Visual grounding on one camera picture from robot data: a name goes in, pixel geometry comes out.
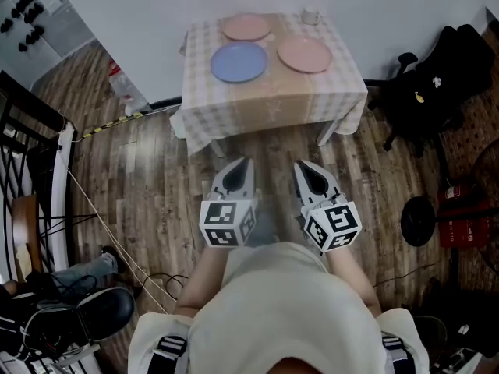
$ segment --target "pink plate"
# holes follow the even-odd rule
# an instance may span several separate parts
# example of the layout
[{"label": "pink plate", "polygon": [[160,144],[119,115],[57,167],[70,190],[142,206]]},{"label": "pink plate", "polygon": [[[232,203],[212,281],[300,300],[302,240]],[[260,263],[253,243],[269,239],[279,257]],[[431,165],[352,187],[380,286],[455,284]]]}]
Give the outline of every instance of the pink plate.
[{"label": "pink plate", "polygon": [[225,21],[224,35],[234,41],[257,41],[271,32],[271,27],[262,16],[242,14]]},{"label": "pink plate", "polygon": [[287,37],[278,47],[279,58],[290,68],[304,73],[323,72],[331,64],[331,50],[309,36]]}]

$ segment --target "table leg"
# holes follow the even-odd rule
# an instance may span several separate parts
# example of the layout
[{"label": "table leg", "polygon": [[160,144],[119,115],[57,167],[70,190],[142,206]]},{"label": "table leg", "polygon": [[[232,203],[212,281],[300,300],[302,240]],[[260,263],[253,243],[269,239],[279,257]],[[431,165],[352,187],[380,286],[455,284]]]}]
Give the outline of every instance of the table leg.
[{"label": "table leg", "polygon": [[217,157],[219,158],[225,157],[224,151],[221,150],[220,144],[218,144],[217,140],[215,139],[211,140],[210,147]]},{"label": "table leg", "polygon": [[340,126],[340,121],[326,122],[319,137],[317,137],[317,145],[323,146],[331,137],[333,132]]}]

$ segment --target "white wall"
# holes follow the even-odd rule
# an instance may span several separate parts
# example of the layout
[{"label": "white wall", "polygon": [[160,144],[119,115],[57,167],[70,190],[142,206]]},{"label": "white wall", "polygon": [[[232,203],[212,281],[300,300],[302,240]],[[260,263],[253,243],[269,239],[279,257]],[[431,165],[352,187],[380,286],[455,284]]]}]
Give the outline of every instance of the white wall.
[{"label": "white wall", "polygon": [[3,22],[4,18],[13,21],[11,30],[0,34],[0,69],[30,89],[35,81],[60,63],[65,56],[94,39],[94,35],[75,13],[68,0],[61,0],[62,6],[57,11],[51,14],[45,10],[32,24],[45,29],[42,38],[28,46],[26,52],[19,52],[19,42],[26,43],[26,35],[33,27],[25,24],[23,18],[12,18],[11,11],[18,1],[0,0],[0,22]]},{"label": "white wall", "polygon": [[178,53],[192,22],[237,12],[299,11],[331,16],[364,78],[384,78],[396,56],[420,57],[446,25],[476,18],[483,0],[70,0],[149,102],[180,95]]}]

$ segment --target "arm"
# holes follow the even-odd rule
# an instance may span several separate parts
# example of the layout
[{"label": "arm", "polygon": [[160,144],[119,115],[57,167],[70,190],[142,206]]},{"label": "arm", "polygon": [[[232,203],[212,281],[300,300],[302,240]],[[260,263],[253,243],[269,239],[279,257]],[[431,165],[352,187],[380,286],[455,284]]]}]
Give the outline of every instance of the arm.
[{"label": "arm", "polygon": [[359,294],[374,317],[381,314],[380,302],[369,279],[353,257],[350,249],[339,248],[326,253],[331,273],[340,277]]},{"label": "arm", "polygon": [[194,317],[221,289],[227,248],[206,247],[173,310],[174,315]]}]

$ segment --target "checkered tablecloth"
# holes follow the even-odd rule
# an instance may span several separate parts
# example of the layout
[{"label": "checkered tablecloth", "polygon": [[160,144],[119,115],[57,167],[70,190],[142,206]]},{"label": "checkered tablecloth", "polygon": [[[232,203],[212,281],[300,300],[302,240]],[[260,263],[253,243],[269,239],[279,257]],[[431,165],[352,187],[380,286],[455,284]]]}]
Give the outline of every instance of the checkered tablecloth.
[{"label": "checkered tablecloth", "polygon": [[[189,29],[182,86],[182,120],[189,154],[213,139],[303,123],[341,120],[337,133],[357,130],[367,88],[349,50],[326,18],[316,26],[298,14],[265,14],[272,32],[257,43],[268,53],[268,68],[246,83],[225,83],[211,74],[211,56],[230,41],[224,19],[196,23]],[[332,53],[329,69],[307,75],[290,69],[277,55],[289,35],[321,39]]]}]

